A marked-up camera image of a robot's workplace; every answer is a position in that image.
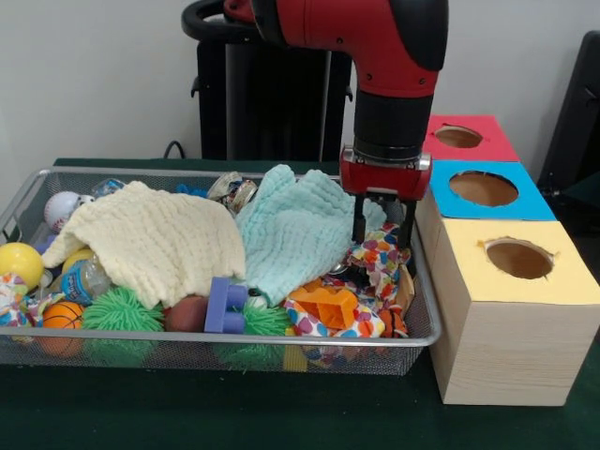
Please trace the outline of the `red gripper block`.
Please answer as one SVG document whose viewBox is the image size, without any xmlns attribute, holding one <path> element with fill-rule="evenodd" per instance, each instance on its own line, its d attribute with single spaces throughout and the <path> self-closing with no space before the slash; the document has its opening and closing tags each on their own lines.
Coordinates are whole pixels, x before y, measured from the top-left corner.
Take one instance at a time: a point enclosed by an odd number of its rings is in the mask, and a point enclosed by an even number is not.
<svg viewBox="0 0 600 450">
<path fill-rule="evenodd" d="M 365 240 L 365 195 L 389 194 L 405 202 L 403 220 L 399 228 L 399 249 L 409 248 L 412 239 L 416 201 L 420 201 L 428 188 L 430 166 L 424 170 L 400 166 L 378 166 L 366 163 L 340 161 L 340 179 L 343 189 L 355 196 L 352 241 Z"/>
</svg>

